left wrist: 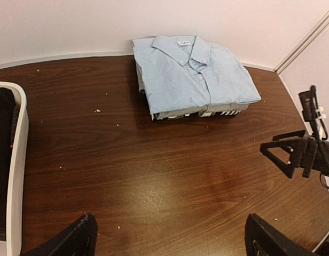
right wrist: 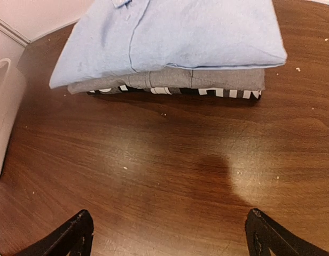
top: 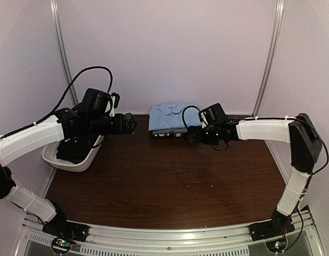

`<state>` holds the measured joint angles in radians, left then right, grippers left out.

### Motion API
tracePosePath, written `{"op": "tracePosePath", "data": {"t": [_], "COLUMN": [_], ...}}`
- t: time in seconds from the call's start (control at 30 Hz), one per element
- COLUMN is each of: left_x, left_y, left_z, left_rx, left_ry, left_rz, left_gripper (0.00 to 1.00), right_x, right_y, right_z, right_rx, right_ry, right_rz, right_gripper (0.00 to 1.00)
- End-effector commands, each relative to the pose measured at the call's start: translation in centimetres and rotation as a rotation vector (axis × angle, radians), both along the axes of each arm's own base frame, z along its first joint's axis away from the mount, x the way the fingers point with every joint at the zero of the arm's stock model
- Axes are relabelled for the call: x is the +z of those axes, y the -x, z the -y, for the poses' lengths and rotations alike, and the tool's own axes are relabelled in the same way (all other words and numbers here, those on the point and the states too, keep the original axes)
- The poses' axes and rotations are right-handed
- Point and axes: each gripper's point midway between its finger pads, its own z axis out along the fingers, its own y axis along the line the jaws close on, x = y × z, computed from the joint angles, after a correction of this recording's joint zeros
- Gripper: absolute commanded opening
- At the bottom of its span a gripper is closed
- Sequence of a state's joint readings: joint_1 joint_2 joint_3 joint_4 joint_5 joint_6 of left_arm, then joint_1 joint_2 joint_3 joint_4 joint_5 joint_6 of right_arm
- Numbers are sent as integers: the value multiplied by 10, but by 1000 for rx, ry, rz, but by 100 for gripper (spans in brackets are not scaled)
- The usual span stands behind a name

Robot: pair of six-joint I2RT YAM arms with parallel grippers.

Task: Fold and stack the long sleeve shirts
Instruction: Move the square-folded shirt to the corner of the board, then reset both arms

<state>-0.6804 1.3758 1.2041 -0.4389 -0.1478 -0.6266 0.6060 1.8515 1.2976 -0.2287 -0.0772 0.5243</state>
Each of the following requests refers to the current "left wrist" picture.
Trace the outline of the light blue shirt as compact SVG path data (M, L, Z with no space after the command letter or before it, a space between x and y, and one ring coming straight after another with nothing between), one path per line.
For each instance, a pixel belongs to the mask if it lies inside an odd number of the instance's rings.
M251 75L227 47L199 36L141 38L132 45L150 113L261 100Z

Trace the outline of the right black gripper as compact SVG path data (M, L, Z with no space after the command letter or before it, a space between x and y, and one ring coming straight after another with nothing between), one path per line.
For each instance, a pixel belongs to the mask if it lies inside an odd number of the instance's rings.
M312 137L306 140L305 134L306 130L300 130L275 135L260 145L260 152L290 179L299 166L304 178L311 170L329 177L329 141L320 141L320 147Z

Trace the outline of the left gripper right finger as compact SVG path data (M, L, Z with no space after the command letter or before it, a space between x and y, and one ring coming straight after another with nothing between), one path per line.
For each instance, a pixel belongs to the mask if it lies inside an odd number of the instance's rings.
M247 255L315 255L255 213L249 214L246 220L245 247Z

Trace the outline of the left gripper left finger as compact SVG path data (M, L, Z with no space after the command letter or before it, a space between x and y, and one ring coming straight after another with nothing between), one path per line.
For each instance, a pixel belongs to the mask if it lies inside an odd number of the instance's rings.
M95 255L98 225L91 213L86 213L57 236L25 255Z

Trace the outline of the dark shirt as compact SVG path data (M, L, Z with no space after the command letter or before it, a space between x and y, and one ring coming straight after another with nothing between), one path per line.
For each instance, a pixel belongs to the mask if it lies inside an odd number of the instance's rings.
M164 114L151 114L151 121L161 121L165 119L180 119L191 116L198 117L213 117L213 116L237 116L242 112L242 110L231 110L231 111L221 111L221 112L195 112L182 115L169 115L165 116Z

